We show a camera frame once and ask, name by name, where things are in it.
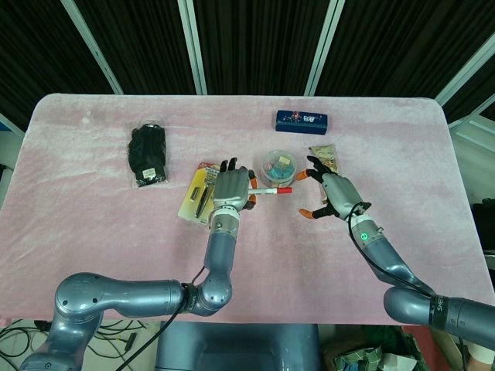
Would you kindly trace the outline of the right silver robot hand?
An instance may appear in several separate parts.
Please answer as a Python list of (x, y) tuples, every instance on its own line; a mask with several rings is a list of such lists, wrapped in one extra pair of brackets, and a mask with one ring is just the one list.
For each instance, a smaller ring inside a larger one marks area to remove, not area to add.
[(371, 203), (363, 201), (348, 178), (334, 172), (316, 156), (308, 155), (307, 159), (312, 163), (313, 168), (306, 168), (296, 176), (296, 179), (298, 181), (307, 178), (315, 179), (326, 194), (326, 205), (314, 211), (299, 209), (302, 216), (309, 220), (316, 220), (325, 216), (335, 216), (341, 220), (348, 220), (350, 216), (362, 215), (371, 207)]

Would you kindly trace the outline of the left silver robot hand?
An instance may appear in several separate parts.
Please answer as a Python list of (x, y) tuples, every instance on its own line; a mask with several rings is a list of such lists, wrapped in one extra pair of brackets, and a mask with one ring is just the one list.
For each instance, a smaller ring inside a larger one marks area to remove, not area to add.
[(213, 208), (231, 206), (238, 212), (251, 210), (256, 204), (256, 196), (250, 195), (248, 190), (256, 187), (253, 170), (245, 166), (237, 167), (237, 157), (223, 160), (214, 186)]

